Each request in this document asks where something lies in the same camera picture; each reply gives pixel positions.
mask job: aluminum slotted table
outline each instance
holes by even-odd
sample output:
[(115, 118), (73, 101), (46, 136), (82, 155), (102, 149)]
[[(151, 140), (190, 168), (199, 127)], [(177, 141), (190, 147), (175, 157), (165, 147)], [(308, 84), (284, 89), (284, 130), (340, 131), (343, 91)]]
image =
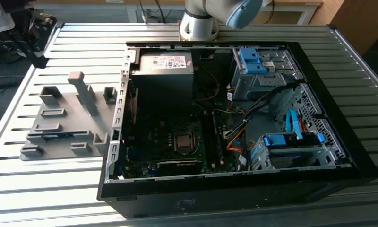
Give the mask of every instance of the aluminum slotted table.
[[(378, 166), (378, 78), (336, 30), (326, 26), (221, 27), (222, 41), (299, 42)], [(378, 180), (302, 205), (125, 220), (95, 200), (101, 157), (18, 159), (42, 86), (74, 91), (70, 71), (94, 91), (115, 86), (126, 41), (178, 40), (173, 24), (73, 24), (54, 32), (45, 69), (30, 68), (0, 122), (0, 226), (378, 226)]]

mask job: power cable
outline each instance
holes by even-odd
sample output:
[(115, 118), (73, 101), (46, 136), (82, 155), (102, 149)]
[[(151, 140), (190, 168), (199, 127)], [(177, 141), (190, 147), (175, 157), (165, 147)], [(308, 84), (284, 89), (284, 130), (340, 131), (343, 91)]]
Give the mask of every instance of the power cable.
[(161, 18), (162, 18), (162, 23), (166, 24), (166, 19), (165, 19), (165, 17), (163, 17), (163, 12), (162, 12), (162, 9), (161, 9), (159, 2), (158, 2), (158, 0), (154, 0), (154, 1), (155, 1), (157, 6), (158, 6), (158, 9), (159, 9)]
[(138, 0), (138, 3), (139, 3), (139, 8), (141, 8), (142, 13), (146, 14), (147, 16), (151, 16), (151, 15), (145, 11), (145, 9), (143, 9), (143, 7), (142, 7), (142, 2), (141, 2), (141, 0)]
[(171, 12), (171, 10), (170, 10), (170, 11), (169, 11), (169, 13), (166, 14), (166, 16), (165, 16), (165, 20), (167, 19), (167, 16), (169, 16), (170, 12)]
[(274, 0), (271, 0), (271, 11), (270, 11), (270, 15), (268, 15), (268, 19), (266, 20), (266, 22), (263, 24), (267, 24), (272, 18), (272, 15), (274, 15), (274, 6), (275, 6), (275, 3), (274, 3)]

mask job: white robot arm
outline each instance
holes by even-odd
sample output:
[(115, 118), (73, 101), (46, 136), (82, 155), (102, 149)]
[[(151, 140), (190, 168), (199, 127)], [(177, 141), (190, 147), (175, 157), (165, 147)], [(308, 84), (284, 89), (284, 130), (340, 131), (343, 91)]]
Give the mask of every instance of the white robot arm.
[(234, 30), (251, 22), (262, 0), (186, 0), (179, 35), (185, 40), (206, 41), (218, 36), (215, 19)]

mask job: blue latch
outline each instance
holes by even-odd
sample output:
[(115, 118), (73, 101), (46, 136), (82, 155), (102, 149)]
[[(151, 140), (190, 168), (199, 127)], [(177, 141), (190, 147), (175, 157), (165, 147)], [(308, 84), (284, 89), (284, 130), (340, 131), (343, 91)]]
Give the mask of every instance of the blue latch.
[(252, 152), (251, 152), (251, 154), (250, 154), (250, 159), (252, 159), (252, 157), (254, 157), (254, 155), (256, 154), (256, 152), (258, 152), (258, 149), (254, 148), (254, 150), (252, 150)]
[(292, 109), (287, 110), (286, 116), (284, 116), (284, 131), (291, 132), (291, 125), (292, 125), (292, 131), (296, 135), (296, 139), (302, 140), (302, 134), (298, 124), (298, 117), (296, 112)]
[(267, 69), (262, 66), (260, 57), (254, 48), (239, 48), (240, 61), (244, 66), (244, 73), (266, 73)]
[(263, 137), (264, 146), (283, 146), (286, 145), (283, 135), (267, 135)]
[(283, 135), (268, 135), (268, 141), (271, 146), (283, 146), (286, 145)]
[(270, 141), (268, 141), (267, 137), (263, 137), (263, 142), (264, 142), (266, 147), (270, 146)]
[(322, 133), (318, 133), (316, 134), (316, 138), (318, 138), (318, 140), (319, 140), (319, 143), (324, 143), (324, 136), (322, 135)]

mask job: label sticker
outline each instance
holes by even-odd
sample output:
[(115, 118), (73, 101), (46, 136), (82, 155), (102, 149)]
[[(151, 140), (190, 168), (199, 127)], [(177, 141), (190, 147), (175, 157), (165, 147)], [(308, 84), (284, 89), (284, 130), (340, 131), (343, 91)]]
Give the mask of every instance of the label sticker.
[(153, 69), (183, 69), (186, 68), (185, 56), (153, 57)]
[(239, 155), (238, 160), (242, 163), (242, 165), (246, 165), (246, 159), (243, 158), (242, 155)]
[(228, 101), (232, 100), (232, 93), (230, 93), (230, 92), (226, 93), (226, 99), (227, 99)]
[(105, 0), (106, 3), (125, 3), (123, 0)]

